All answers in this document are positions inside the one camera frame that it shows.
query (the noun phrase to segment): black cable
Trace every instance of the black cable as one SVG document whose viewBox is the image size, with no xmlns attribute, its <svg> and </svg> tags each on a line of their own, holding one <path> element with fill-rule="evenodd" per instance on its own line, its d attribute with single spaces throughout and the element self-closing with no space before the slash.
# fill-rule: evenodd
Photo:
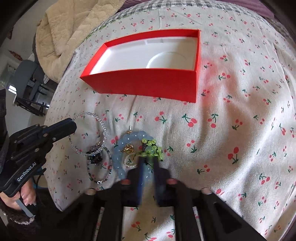
<svg viewBox="0 0 296 241">
<path fill-rule="evenodd" d="M 45 171 L 46 171 L 46 168 L 42 169 L 41 174 L 40 174 L 39 177 L 37 178 L 37 181 L 36 181 L 36 182 L 35 182 L 35 180 L 34 180 L 34 178 L 33 178 L 34 183 L 35 183 L 35 185 L 36 185 L 36 196 L 38 197 L 40 203 L 41 203 L 42 206 L 44 206 L 44 207 L 45 207 L 45 204 L 41 201 L 41 198 L 40 198 L 40 196 L 39 196 L 39 193 L 37 192 L 37 188 L 38 188 L 38 182 L 39 182 L 41 176 L 44 174 Z"/>
</svg>

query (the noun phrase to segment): human hand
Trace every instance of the human hand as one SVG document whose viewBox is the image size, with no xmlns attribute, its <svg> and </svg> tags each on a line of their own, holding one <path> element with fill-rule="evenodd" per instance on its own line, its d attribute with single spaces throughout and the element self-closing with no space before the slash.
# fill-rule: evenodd
<svg viewBox="0 0 296 241">
<path fill-rule="evenodd" d="M 36 192 L 33 188 L 33 182 L 32 179 L 29 179 L 21 188 L 20 192 L 17 192 L 17 194 L 14 195 L 14 197 L 8 197 L 4 192 L 0 193 L 0 198 L 5 203 L 6 206 L 13 208 L 15 210 L 21 210 L 19 205 L 15 202 L 17 199 L 20 198 L 20 195 L 22 195 L 22 198 L 24 200 L 24 204 L 32 205 L 36 200 Z"/>
</svg>

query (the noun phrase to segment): black chair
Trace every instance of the black chair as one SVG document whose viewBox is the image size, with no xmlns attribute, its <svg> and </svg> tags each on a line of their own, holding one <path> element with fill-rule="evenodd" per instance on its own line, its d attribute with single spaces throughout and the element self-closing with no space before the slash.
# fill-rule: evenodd
<svg viewBox="0 0 296 241">
<path fill-rule="evenodd" d="M 39 90 L 39 87 L 49 90 L 43 86 L 43 76 L 44 72 L 41 66 L 26 59 L 18 66 L 12 81 L 12 84 L 17 89 L 14 104 L 37 116 L 44 116 L 44 108 L 48 108 L 48 106 L 44 105 L 44 103 L 41 104 L 34 101 L 37 93 L 45 95 Z M 28 85 L 30 80 L 34 83 L 33 86 Z M 38 105 L 40 108 L 34 108 L 32 104 Z"/>
</svg>

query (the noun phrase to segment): beige blanket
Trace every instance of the beige blanket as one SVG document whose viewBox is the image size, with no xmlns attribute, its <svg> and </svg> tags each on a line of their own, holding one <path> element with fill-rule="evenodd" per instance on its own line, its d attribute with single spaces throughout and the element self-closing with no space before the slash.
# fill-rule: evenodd
<svg viewBox="0 0 296 241">
<path fill-rule="evenodd" d="M 59 0 L 49 7 L 36 32 L 36 52 L 45 74 L 60 82 L 74 50 L 125 0 Z"/>
</svg>

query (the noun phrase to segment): window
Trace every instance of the window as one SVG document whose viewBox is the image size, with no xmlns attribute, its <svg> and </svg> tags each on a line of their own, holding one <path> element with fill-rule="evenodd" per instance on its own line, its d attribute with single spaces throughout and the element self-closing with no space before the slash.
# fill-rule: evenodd
<svg viewBox="0 0 296 241">
<path fill-rule="evenodd" d="M 17 94 L 17 89 L 12 85 L 9 86 L 8 91 L 12 92 L 13 94 Z"/>
</svg>

